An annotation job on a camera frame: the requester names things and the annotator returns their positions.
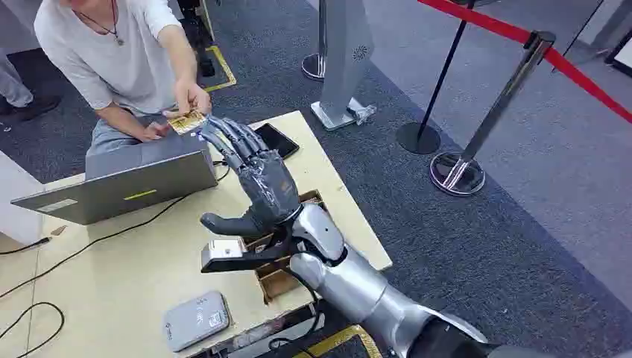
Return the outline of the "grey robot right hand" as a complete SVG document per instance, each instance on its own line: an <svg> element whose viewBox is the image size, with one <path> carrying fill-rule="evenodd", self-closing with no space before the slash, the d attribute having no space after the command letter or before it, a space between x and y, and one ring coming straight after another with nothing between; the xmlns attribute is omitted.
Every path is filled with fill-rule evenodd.
<svg viewBox="0 0 632 358"><path fill-rule="evenodd" d="M208 114L198 134L224 156L251 201L238 218L204 213L200 218L204 227L219 235L259 237L299 210L296 183L283 159L249 126Z"/></svg>

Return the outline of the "person's right hand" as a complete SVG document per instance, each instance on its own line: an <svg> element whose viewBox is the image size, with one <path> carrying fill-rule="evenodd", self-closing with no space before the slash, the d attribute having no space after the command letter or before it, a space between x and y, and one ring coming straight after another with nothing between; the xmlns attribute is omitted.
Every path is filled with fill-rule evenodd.
<svg viewBox="0 0 632 358"><path fill-rule="evenodd" d="M171 126L168 123L160 124L157 122L152 122L142 130L139 136L139 140L142 142L150 142L153 140L162 139L168 135L170 130Z"/></svg>

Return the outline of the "person's left hand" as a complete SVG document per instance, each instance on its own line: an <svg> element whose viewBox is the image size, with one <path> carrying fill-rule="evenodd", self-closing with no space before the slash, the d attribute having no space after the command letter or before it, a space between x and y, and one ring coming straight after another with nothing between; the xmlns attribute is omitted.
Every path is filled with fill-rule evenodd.
<svg viewBox="0 0 632 358"><path fill-rule="evenodd" d="M167 118L178 118L190 112L204 115L212 112L211 97L207 91L189 79L178 80L174 86L177 106L172 110L165 110L162 114Z"/></svg>

